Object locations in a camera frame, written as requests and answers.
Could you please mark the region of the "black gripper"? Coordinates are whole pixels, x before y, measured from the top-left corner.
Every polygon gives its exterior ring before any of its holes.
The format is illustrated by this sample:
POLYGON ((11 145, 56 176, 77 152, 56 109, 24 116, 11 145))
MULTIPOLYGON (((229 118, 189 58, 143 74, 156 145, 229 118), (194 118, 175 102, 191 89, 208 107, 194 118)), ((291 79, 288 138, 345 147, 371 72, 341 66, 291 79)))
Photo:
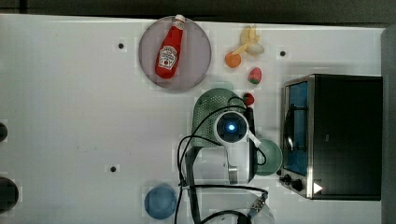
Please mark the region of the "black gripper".
POLYGON ((248 107, 246 109, 246 118, 247 118, 247 123, 249 126, 249 130, 252 133, 255 133, 255 122, 254 122, 254 112, 252 107, 248 107))

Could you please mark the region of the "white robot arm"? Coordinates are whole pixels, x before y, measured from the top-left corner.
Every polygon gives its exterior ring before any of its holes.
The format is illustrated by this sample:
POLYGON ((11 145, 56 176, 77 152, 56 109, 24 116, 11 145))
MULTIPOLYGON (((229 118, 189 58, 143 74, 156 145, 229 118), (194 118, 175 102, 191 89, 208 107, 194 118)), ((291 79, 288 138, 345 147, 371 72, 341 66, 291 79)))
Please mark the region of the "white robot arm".
POLYGON ((251 131, 252 119, 236 111, 218 114, 209 126, 210 147, 192 147, 186 159, 186 181, 195 224, 200 218, 198 189, 245 189, 262 167, 263 175, 275 173, 282 164, 282 152, 274 142, 258 139, 251 131))

